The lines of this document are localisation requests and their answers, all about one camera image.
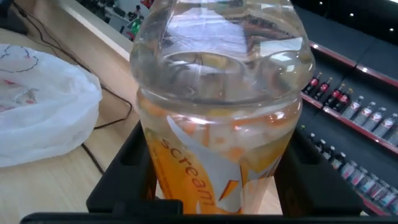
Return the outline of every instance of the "red bottle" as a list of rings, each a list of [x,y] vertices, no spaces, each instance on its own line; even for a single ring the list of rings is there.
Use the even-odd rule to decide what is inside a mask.
[[[337,112],[341,112],[341,110],[349,103],[351,100],[351,94],[353,94],[354,91],[352,88],[349,88],[347,92],[343,93],[336,105],[333,107],[333,109]]]
[[[316,77],[313,77],[307,86],[303,89],[303,93],[311,95],[311,93],[316,89],[319,84],[319,77],[322,75],[320,72]]]
[[[323,96],[323,94],[325,94],[326,91],[328,91],[329,86],[330,86],[330,82],[332,80],[333,80],[333,78],[330,77],[327,82],[323,82],[321,84],[321,87],[319,88],[319,90],[317,91],[317,93],[315,94],[315,96],[313,98],[316,99],[316,100],[319,100]]]
[[[333,90],[333,92],[326,99],[325,106],[328,106],[330,108],[334,107],[334,105],[338,102],[338,99],[340,99],[341,94],[343,93],[344,86],[346,85],[342,83],[339,88],[335,88],[335,90]]]

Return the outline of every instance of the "small bottle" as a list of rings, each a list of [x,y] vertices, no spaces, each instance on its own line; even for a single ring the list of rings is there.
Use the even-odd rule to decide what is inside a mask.
[[[390,187],[389,184],[379,179],[379,181],[374,184],[369,195],[373,200],[378,201],[380,198],[385,196],[385,194],[387,193],[387,189],[389,187]]]
[[[379,178],[376,177],[376,175],[374,174],[367,175],[359,183],[359,191],[362,192],[363,194],[368,194],[378,180]]]
[[[316,77],[313,77],[311,81],[307,84],[307,86],[303,89],[303,93],[307,94],[310,96],[314,90],[316,90],[318,84],[319,84],[319,77],[322,75],[322,72],[320,72]]]
[[[347,179],[355,171],[358,165],[354,161],[347,162],[341,169],[341,176],[343,179]]]
[[[379,108],[376,112],[374,112],[371,117],[365,122],[363,128],[367,131],[372,131],[374,127],[381,121],[383,118],[383,114],[386,112],[385,108]]]
[[[359,107],[361,107],[361,103],[363,101],[363,96],[359,96],[356,101],[352,102],[349,107],[344,111],[343,117],[347,119],[351,119],[354,114],[359,110]]]
[[[321,153],[322,150],[326,147],[325,145],[325,140],[321,139],[315,144],[315,148],[318,150],[319,153]]]
[[[349,88],[347,92],[343,93],[336,105],[332,108],[337,112],[341,112],[343,108],[348,104],[351,99],[351,95],[354,93],[352,88]]]
[[[398,145],[398,128],[396,128],[394,130],[394,133],[391,135],[391,137],[389,137],[389,139],[387,141],[388,141],[388,143],[392,144],[393,146]]]
[[[341,94],[343,93],[343,88],[346,86],[344,83],[340,85],[340,87],[335,88],[332,93],[328,96],[328,98],[325,101],[325,106],[328,106],[330,108],[334,107],[334,105],[337,103],[338,99],[340,99]]]
[[[331,160],[331,158],[335,155],[335,147],[334,146],[330,146],[330,147],[326,147],[321,154],[323,155],[323,157],[326,160]]]
[[[398,190],[394,187],[390,187],[385,196],[383,196],[379,200],[379,204],[381,205],[381,207],[386,208],[397,198],[397,195],[398,195]]]
[[[354,119],[354,123],[358,126],[362,126],[367,118],[372,114],[372,108],[373,106],[376,105],[375,102],[370,102],[367,107],[363,108],[361,112],[357,115],[357,117]]]
[[[350,184],[352,184],[353,186],[357,186],[361,180],[364,179],[364,177],[366,176],[366,174],[368,174],[368,171],[363,168],[363,167],[359,167],[358,169],[356,169],[353,174],[351,174],[348,177],[348,181],[350,182]]]
[[[396,198],[389,206],[389,210],[395,214],[398,215],[398,198]]]
[[[332,160],[331,160],[331,165],[335,170],[339,170],[340,167],[346,162],[346,154],[341,152],[340,154],[337,154]]]
[[[330,83],[331,83],[332,80],[333,80],[333,78],[330,77],[328,79],[328,81],[323,82],[321,84],[321,87],[319,88],[319,90],[317,91],[317,93],[315,94],[315,96],[313,98],[316,99],[316,100],[319,100],[326,93],[326,91],[328,91]]]
[[[386,118],[377,128],[373,131],[373,134],[382,138],[388,130],[391,129],[392,125],[395,124],[398,114],[393,113],[389,118]]]
[[[309,137],[308,137],[308,140],[310,140],[310,142],[312,142],[312,144],[314,144],[315,143],[315,134],[314,133],[311,133],[310,135],[309,135]]]

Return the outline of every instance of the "store shelf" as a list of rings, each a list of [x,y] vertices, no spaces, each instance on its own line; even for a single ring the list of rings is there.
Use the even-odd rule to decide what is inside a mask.
[[[382,138],[379,138],[379,137],[373,135],[373,133],[370,133],[369,131],[359,127],[358,125],[354,124],[351,120],[348,120],[348,119],[342,117],[339,113],[337,113],[336,111],[332,110],[331,108],[329,108],[327,106],[323,107],[323,110],[327,114],[329,114],[332,117],[338,119],[342,123],[345,123],[347,126],[351,127],[352,129],[356,130],[357,132],[365,135],[369,139],[372,139],[373,141],[375,141],[378,144],[382,145],[386,149],[388,149],[388,150],[390,150],[390,151],[392,151],[392,152],[394,152],[395,154],[398,155],[398,149],[395,146],[389,144],[386,140],[384,140]]]
[[[364,65],[357,65],[356,68],[371,77],[377,78],[378,80],[381,80],[387,84],[390,84],[398,88],[398,81],[393,78],[390,78]]]
[[[322,104],[318,100],[313,99],[311,96],[308,96],[305,93],[301,92],[301,97],[305,101],[307,101],[310,104],[312,104],[313,106],[315,106],[316,108],[318,108],[318,109],[322,108]]]
[[[387,215],[391,215],[385,211],[383,211],[381,208],[379,208],[377,205],[373,204],[369,199],[367,199],[366,197],[364,197],[362,194],[358,193],[357,194],[362,198],[363,203],[366,207],[368,207],[368,209],[370,209],[372,212],[378,214],[378,215],[382,215],[382,216],[387,216]]]
[[[336,53],[336,52],[334,52],[334,51],[332,51],[332,50],[330,50],[330,49],[328,49],[328,48],[326,48],[326,47],[324,47],[322,45],[319,45],[317,43],[314,43],[314,42],[310,41],[310,46],[313,49],[319,50],[320,52],[322,52],[322,53],[324,53],[326,55],[329,55],[329,56],[339,60],[340,62],[343,62],[346,65],[349,65],[350,67],[355,67],[355,65],[356,65],[356,62],[354,62],[353,60],[351,60],[349,58],[346,58],[346,57],[344,57],[344,56],[342,56],[342,55],[340,55],[340,54],[338,54],[338,53]]]

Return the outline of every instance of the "plastic bottle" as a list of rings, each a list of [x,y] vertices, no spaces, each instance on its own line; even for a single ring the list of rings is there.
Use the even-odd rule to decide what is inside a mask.
[[[363,124],[363,128],[367,131],[372,131],[374,127],[381,121],[383,114],[386,112],[385,108],[379,108],[372,116]]]
[[[361,112],[357,115],[357,117],[354,119],[354,123],[358,126],[362,126],[367,118],[372,114],[372,108],[373,106],[376,105],[375,102],[370,102],[370,104],[363,108]]]
[[[184,213],[256,212],[296,127],[315,64],[279,2],[155,1],[141,24],[138,112],[165,198]]]
[[[379,136],[380,138],[383,137],[388,130],[395,124],[398,114],[393,113],[389,118],[386,118],[374,131],[373,134]]]
[[[359,96],[356,101],[352,102],[349,107],[344,111],[342,116],[347,119],[351,119],[354,114],[359,110],[359,107],[361,106],[361,103],[363,101],[363,96]]]

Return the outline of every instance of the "white plastic bag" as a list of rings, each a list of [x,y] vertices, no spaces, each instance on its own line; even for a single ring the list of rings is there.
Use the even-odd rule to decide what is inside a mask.
[[[91,134],[99,80],[43,52],[0,44],[0,167],[70,152]]]

